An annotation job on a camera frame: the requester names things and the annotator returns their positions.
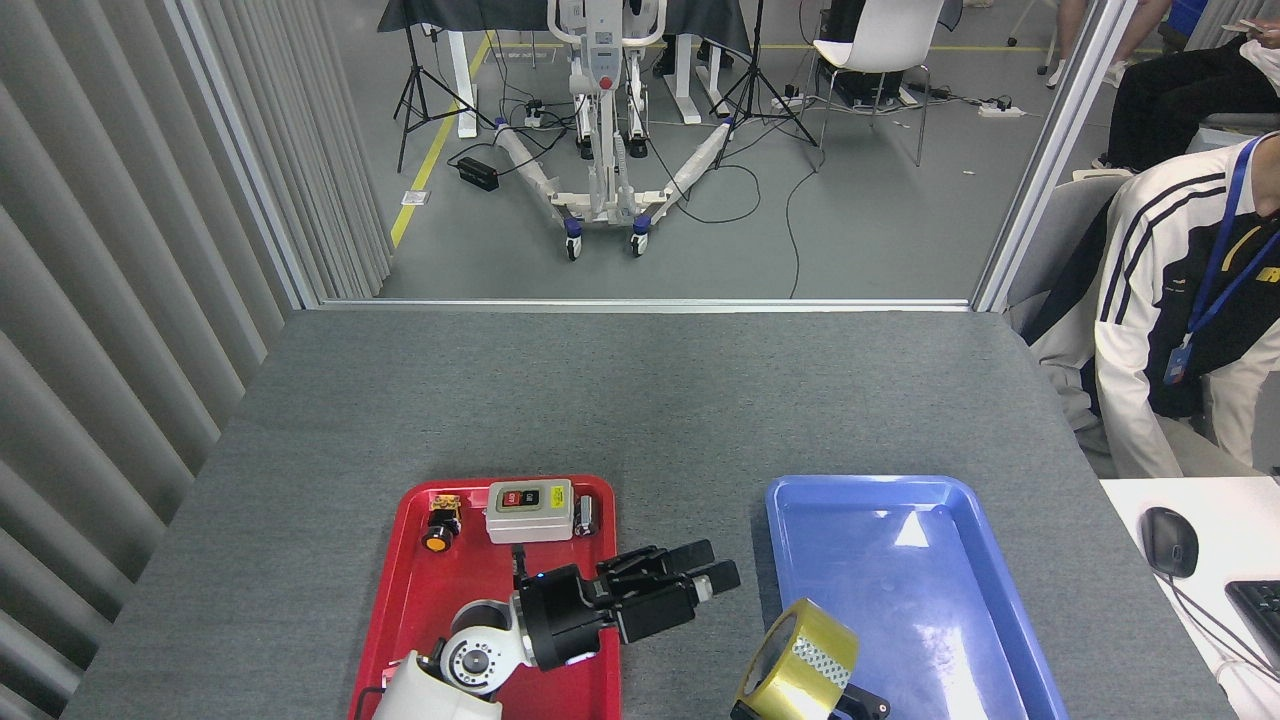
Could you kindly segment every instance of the gray table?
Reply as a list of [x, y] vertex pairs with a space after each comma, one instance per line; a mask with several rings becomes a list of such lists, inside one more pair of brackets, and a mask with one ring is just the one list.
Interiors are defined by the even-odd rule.
[[[547, 29], [547, 0], [388, 0], [378, 32], [421, 23], [453, 31]], [[739, 0], [669, 0], [666, 27], [669, 35], [696, 35], [751, 54]]]
[[969, 483], [1073, 717], [1233, 716], [995, 316], [388, 310], [291, 319], [64, 717], [343, 717], [401, 495], [541, 473], [608, 479], [622, 548], [741, 570], [622, 648], [627, 719], [726, 716], [801, 473]]

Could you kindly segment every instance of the keyboard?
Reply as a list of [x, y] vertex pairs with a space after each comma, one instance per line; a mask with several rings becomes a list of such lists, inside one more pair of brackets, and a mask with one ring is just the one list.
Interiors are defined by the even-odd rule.
[[1280, 580], [1226, 583], [1226, 596], [1244, 618], [1272, 667], [1280, 667]]

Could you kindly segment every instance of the patient lift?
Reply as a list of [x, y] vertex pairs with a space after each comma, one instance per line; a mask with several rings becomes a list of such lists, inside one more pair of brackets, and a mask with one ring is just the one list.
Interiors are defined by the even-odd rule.
[[[644, 255], [649, 229], [707, 172], [731, 122], [716, 127], [660, 191], [636, 192], [627, 177], [627, 155], [648, 155], [649, 136], [641, 114], [646, 92], [640, 59], [644, 47], [662, 37], [667, 0], [547, 0], [547, 27], [570, 47], [570, 92], [577, 117], [579, 146], [590, 159], [588, 192], [561, 192], [525, 147], [520, 133], [497, 118], [494, 141], [507, 150], [515, 169], [548, 204], [552, 217], [564, 225], [564, 251], [570, 260], [582, 254], [582, 224], [631, 224], [631, 254]], [[625, 92], [627, 135], [618, 127], [614, 108]]]

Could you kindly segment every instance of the tape dispenser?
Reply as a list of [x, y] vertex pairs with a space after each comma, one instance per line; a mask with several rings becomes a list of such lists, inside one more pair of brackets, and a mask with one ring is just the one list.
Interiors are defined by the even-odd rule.
[[731, 720], [886, 720], [890, 705], [849, 684], [858, 635], [800, 598], [769, 628], [737, 688]]

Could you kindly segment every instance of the light stand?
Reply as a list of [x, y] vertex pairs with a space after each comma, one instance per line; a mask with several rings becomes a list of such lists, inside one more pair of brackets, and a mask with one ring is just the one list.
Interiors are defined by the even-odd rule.
[[[730, 88], [724, 92], [724, 96], [721, 97], [719, 102], [712, 105], [712, 114], [716, 114], [716, 110], [719, 109], [721, 104], [727, 102], [730, 96], [733, 95], [733, 91], [736, 91], [740, 86], [742, 86], [742, 91], [739, 95], [737, 102], [733, 106], [733, 123], [732, 123], [733, 127], [741, 127], [741, 123], [744, 120], [749, 120], [751, 118], [786, 119], [794, 122], [796, 127], [800, 128], [800, 132], [804, 133], [809, 143], [817, 147], [818, 141], [814, 140], [809, 129], [804, 127], [803, 122], [800, 122], [800, 117], [796, 115], [794, 110], [791, 110], [791, 105], [782, 97], [781, 94], [778, 94], [778, 88], [773, 87], [773, 83], [769, 82], [769, 78], [764, 77], [764, 73], [760, 70], [760, 22], [763, 19], [764, 19], [764, 0], [756, 0], [755, 29], [754, 29], [754, 37], [751, 38], [751, 61], [746, 65], [746, 70], [742, 73], [742, 77], [737, 78], [737, 81], [730, 86]], [[764, 82], [764, 86], [769, 88], [769, 92], [773, 94], [773, 97], [778, 101], [778, 106], [782, 108], [785, 113], [756, 113], [753, 109], [755, 105], [756, 81]], [[719, 154], [716, 156], [716, 167], [719, 167], [719, 161], [724, 155], [724, 147], [728, 146], [728, 140], [730, 140], [728, 137], [724, 138], [724, 145], [721, 146]]]
[[[411, 17], [407, 12], [404, 17]], [[413, 46], [413, 24], [404, 26], [404, 37], [408, 38], [408, 56], [412, 65], [408, 70], [408, 79], [404, 81], [404, 90], [401, 92], [399, 102], [396, 104], [396, 111], [392, 113], [392, 119], [399, 117], [401, 109], [404, 110], [404, 131], [401, 133], [401, 154], [399, 159], [396, 161], [396, 172], [399, 173], [404, 168], [404, 142], [408, 140], [408, 133], [416, 131], [417, 128], [425, 126], [431, 120], [439, 120], [442, 118], [448, 118], [451, 115], [458, 115], [462, 113], [474, 113], [476, 118], [484, 120], [490, 128], [497, 126], [489, 118], [480, 114], [480, 110], [475, 108], [471, 102], [467, 102], [453, 91], [452, 87], [440, 82], [440, 78], [426, 72], [417, 61], [417, 47]], [[454, 101], [457, 101], [458, 108], [449, 110], [448, 113], [440, 113], [439, 115], [433, 115], [426, 110], [426, 92], [422, 90], [422, 78], [434, 82], [440, 90], [449, 94]], [[417, 117], [417, 122], [413, 122], [413, 117]]]

